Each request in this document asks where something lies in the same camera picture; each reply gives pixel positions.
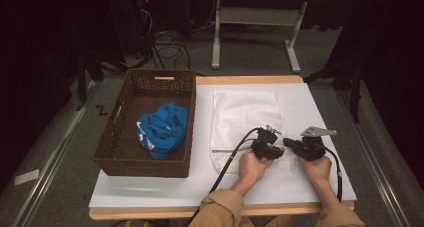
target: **white print on blue cloth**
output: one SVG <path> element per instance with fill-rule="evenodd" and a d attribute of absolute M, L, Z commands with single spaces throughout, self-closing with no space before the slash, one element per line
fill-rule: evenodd
<path fill-rule="evenodd" d="M 140 142 L 142 142 L 144 140 L 144 135 L 146 134 L 146 132 L 144 132 L 143 128 L 141 127 L 141 122 L 137 122 L 137 127 L 141 131 L 141 134 L 138 137 L 140 138 Z M 152 144 L 152 142 L 150 142 L 149 138 L 147 137 L 146 137 L 146 142 L 147 142 L 147 147 L 150 150 L 153 150 L 155 148 L 155 146 Z"/>

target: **brown basket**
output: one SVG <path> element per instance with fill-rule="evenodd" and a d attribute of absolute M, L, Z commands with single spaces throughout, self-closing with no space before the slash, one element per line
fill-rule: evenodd
<path fill-rule="evenodd" d="M 137 139 L 137 120 L 170 102 L 189 111 L 186 137 L 165 160 Z M 188 177 L 196 103 L 194 71 L 128 70 L 92 160 L 111 176 Z"/>

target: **desk top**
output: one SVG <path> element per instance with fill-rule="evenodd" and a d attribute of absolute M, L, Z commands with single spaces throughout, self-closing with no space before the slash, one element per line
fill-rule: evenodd
<path fill-rule="evenodd" d="M 287 119 L 288 138 L 300 138 L 299 133 L 310 125 L 325 128 L 309 89 L 299 76 L 198 77 L 196 81 L 198 89 L 189 177 L 112 177 L 101 171 L 89 206 L 91 218 L 160 219 L 192 216 L 219 175 L 210 161 L 208 151 L 210 129 L 204 127 L 211 120 L 211 93 L 215 88 L 278 91 L 281 102 L 286 103 L 282 108 Z M 335 151 L 330 137 L 323 137 L 323 141 Z M 242 215 L 318 213 L 321 210 L 318 196 L 299 168 L 301 166 L 296 166 L 300 171 L 293 175 L 264 176 L 246 196 Z M 343 166 L 341 168 L 344 176 L 347 176 Z M 228 188 L 236 178 L 236 174 L 226 174 L 219 188 Z M 337 189 L 336 179 L 335 170 L 332 169 L 330 182 L 333 189 Z M 356 196 L 347 178 L 343 178 L 343 200 L 353 208 Z"/>

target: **white cloth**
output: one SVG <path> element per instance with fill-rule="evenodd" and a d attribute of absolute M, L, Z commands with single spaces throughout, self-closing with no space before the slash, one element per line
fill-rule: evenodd
<path fill-rule="evenodd" d="M 275 91 L 214 89 L 214 110 L 211 126 L 211 159 L 218 172 L 225 166 L 231 152 L 243 137 L 257 127 L 272 128 L 280 131 L 275 146 L 283 146 L 286 134 L 286 121 L 281 111 L 281 103 Z M 253 132 L 248 139 L 256 139 Z M 247 141 L 241 145 L 244 149 L 251 145 Z M 240 156 L 245 151 L 239 151 L 232 161 L 227 173 L 238 172 Z M 294 173 L 294 154 L 287 150 L 269 167 L 267 173 Z"/>

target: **blue cloth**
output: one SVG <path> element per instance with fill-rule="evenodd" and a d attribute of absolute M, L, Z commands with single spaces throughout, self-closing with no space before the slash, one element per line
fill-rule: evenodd
<path fill-rule="evenodd" d="M 162 160 L 184 140 L 188 110 L 174 103 L 162 105 L 153 114 L 143 114 L 137 121 L 137 138 L 153 159 Z"/>

